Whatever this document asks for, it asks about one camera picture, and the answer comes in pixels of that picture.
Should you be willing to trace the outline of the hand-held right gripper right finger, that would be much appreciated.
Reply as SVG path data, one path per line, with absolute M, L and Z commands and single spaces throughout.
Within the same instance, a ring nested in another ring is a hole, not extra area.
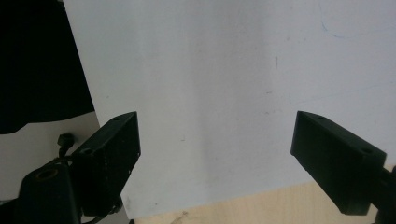
M 315 179 L 341 213 L 365 215 L 369 189 L 387 154 L 337 123 L 299 111 L 290 154 Z

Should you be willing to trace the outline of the dark cloth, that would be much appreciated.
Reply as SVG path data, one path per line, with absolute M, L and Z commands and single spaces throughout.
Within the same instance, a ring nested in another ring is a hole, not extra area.
M 64 3 L 0 0 L 0 134 L 93 110 Z

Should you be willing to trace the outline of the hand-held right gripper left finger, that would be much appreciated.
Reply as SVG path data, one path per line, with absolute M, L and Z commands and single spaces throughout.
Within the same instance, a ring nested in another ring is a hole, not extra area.
M 71 176 L 82 212 L 108 215 L 141 155 L 137 113 L 116 116 L 72 153 Z

